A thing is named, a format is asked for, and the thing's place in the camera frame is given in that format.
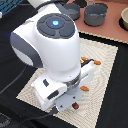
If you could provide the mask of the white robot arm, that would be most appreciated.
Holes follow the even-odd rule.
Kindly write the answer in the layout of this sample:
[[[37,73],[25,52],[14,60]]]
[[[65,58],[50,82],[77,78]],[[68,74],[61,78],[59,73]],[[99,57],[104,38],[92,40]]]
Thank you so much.
[[[38,13],[10,37],[21,61],[45,69],[31,84],[43,111],[52,106],[64,111],[82,97],[80,87],[94,77],[94,61],[80,63],[78,30],[61,1],[28,0]]]

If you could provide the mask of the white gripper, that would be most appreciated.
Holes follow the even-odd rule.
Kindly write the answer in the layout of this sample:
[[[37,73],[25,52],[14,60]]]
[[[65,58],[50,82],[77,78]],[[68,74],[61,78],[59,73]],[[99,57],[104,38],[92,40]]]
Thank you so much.
[[[35,89],[35,95],[43,111],[56,106],[61,112],[82,97],[82,92],[78,87],[79,83],[79,77],[69,82],[59,82],[41,75],[31,86]]]

